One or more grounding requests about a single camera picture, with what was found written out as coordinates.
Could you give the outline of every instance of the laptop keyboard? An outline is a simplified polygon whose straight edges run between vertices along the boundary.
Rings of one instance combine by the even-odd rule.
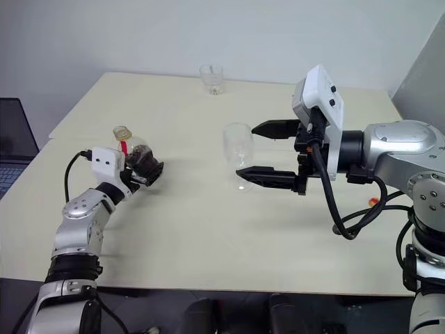
[[[0,167],[0,192],[6,192],[22,174],[21,168]]]

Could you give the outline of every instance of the black cable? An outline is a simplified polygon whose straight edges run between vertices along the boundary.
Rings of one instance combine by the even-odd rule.
[[[68,176],[70,176],[70,170],[74,162],[76,162],[77,158],[81,156],[81,152],[76,153],[76,155],[73,156],[70,163],[67,166],[67,169],[65,170],[65,177],[63,180],[63,184],[65,186],[65,201],[68,203],[70,201],[70,193],[68,191]]]
[[[386,202],[388,200],[388,191],[386,185],[380,178],[378,177],[374,178],[374,182],[377,183],[381,192],[379,203],[374,207],[372,207],[371,209],[367,210],[366,213],[364,213],[364,217],[360,220],[359,223],[355,224],[354,226],[351,226],[351,228],[346,229],[340,217],[339,210],[337,209],[337,204],[335,203],[331,182],[329,179],[329,175],[327,174],[323,157],[320,151],[320,145],[318,143],[313,143],[311,145],[311,155],[312,155],[312,160],[314,161],[315,166],[320,175],[321,182],[323,184],[323,189],[325,191],[327,207],[329,208],[332,219],[334,220],[334,224],[339,234],[341,234],[348,240],[353,240],[359,233],[360,229],[368,225],[383,211],[383,208],[385,207]]]
[[[390,200],[393,200],[396,197],[402,196],[402,195],[405,195],[405,194],[403,193],[403,191],[400,191],[400,190],[399,191],[395,191],[393,193],[390,193],[388,195],[387,202],[390,201]]]
[[[25,320],[28,313],[31,311],[31,309],[34,307],[34,304],[37,302],[39,294],[35,294],[34,298],[29,302],[28,306],[24,309],[23,313],[20,315],[20,318],[16,321],[13,330],[11,331],[11,334],[17,334],[19,332],[20,327],[23,324],[23,321]]]
[[[119,327],[122,329],[122,332],[125,334],[129,334],[128,328],[125,326],[124,322],[112,311],[108,308],[107,305],[100,299],[99,295],[96,296],[96,300],[99,302],[100,307],[114,320],[118,323]]]
[[[345,223],[346,221],[350,221],[351,219],[354,219],[354,218],[357,218],[358,216],[362,216],[362,215],[366,214],[367,212],[369,212],[369,210],[371,210],[371,209],[364,209],[364,210],[360,210],[360,211],[354,212],[353,214],[349,214],[349,215],[343,217],[341,219],[341,221],[343,223]],[[409,212],[411,210],[411,208],[407,207],[406,205],[385,205],[382,210],[383,211],[386,211],[386,210],[403,210],[403,211]],[[337,235],[340,235],[340,232],[337,230],[337,227],[335,225],[332,227],[332,231],[333,231],[333,233],[335,233]]]
[[[346,230],[345,225],[341,222],[341,217],[337,205],[335,204],[334,193],[332,191],[331,182],[329,180],[329,175],[327,174],[326,168],[324,167],[323,157],[320,152],[320,145],[317,143],[312,144],[312,160],[314,160],[315,166],[320,174],[321,183],[325,190],[325,197],[327,202],[327,207],[331,213],[334,224],[338,228],[340,234],[347,240],[353,240],[356,235],[349,234]]]
[[[412,226],[412,221],[410,219],[402,227],[402,230],[400,231],[400,233],[398,234],[398,237],[397,237],[396,257],[397,257],[397,262],[400,264],[400,267],[402,268],[402,270],[404,270],[404,268],[405,268],[405,264],[403,263],[403,258],[402,258],[402,242],[403,242],[403,238],[405,237],[405,234],[408,232],[408,230],[411,228],[411,226]]]

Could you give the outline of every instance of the bottle cap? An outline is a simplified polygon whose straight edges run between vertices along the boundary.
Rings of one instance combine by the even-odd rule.
[[[119,125],[113,129],[114,137],[116,137],[119,141],[126,141],[133,136],[130,130],[127,129],[124,125]]]

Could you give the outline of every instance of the glass cup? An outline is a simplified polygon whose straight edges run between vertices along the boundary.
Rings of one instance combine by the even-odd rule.
[[[254,146],[252,130],[247,124],[232,123],[224,128],[222,144],[227,165],[231,169],[236,188],[247,191],[253,184],[239,177],[235,171],[253,165]]]
[[[223,68],[219,65],[203,65],[200,67],[201,80],[211,95],[223,92]]]

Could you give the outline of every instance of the black cable connector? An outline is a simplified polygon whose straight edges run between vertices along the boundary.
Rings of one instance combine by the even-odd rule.
[[[81,156],[86,158],[88,161],[92,160],[92,150],[84,150],[80,151]]]
[[[317,143],[320,147],[323,147],[323,141],[325,139],[327,120],[318,107],[311,109],[311,115],[309,117],[309,124],[307,125],[307,133],[309,134],[308,145]]]

